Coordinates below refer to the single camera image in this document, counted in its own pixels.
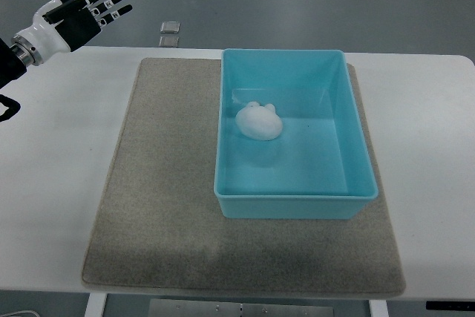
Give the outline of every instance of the white table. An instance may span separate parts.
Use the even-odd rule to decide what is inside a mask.
[[[220,54],[84,47],[1,90],[22,109],[0,123],[0,289],[85,291],[82,259],[141,59]],[[369,53],[347,61],[407,280],[401,298],[475,299],[473,63]]]

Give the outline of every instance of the black cable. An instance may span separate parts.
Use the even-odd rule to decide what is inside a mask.
[[[0,94],[0,103],[7,107],[7,110],[2,115],[0,115],[0,122],[9,120],[16,113],[18,113],[21,108],[20,103],[2,94]]]

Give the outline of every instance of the small metal object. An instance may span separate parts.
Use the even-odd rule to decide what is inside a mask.
[[[158,47],[159,48],[177,48],[178,39],[179,39],[178,36],[161,36]]]
[[[333,317],[333,307],[243,304],[241,317]]]
[[[332,307],[282,304],[239,304],[153,298],[148,317],[333,317]]]
[[[241,317],[240,304],[219,301],[188,301],[153,298],[148,317]]]
[[[160,28],[161,33],[178,33],[180,31],[179,22],[163,22]]]

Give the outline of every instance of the gray floor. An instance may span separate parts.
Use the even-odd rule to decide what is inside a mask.
[[[47,1],[0,0],[0,38],[8,42],[30,26],[34,12]],[[475,0],[127,0],[124,4],[128,2],[134,10],[107,26],[89,45],[156,47],[160,24],[179,21],[181,48],[337,48],[456,54],[475,61]],[[0,313],[26,301],[25,294],[46,301],[41,293],[3,292]],[[51,296],[59,305],[70,305],[65,295]],[[122,313],[124,306],[143,311],[144,304],[148,308],[147,298],[113,295],[106,316],[132,316],[133,311]],[[391,303],[390,313],[438,316],[422,315],[423,305]],[[42,316],[73,316],[57,313],[54,306],[45,307]],[[136,312],[134,316],[146,316]]]

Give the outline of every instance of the white cable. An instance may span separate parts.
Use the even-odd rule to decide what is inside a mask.
[[[21,316],[15,316],[15,315],[22,315],[22,314],[25,314],[25,313],[31,313],[32,315],[34,315],[35,317],[41,317],[38,313],[36,313],[35,311],[29,311],[29,310],[25,310],[25,311],[16,311],[16,312],[12,312],[12,313],[7,313],[5,315],[0,315],[0,317],[21,317]]]

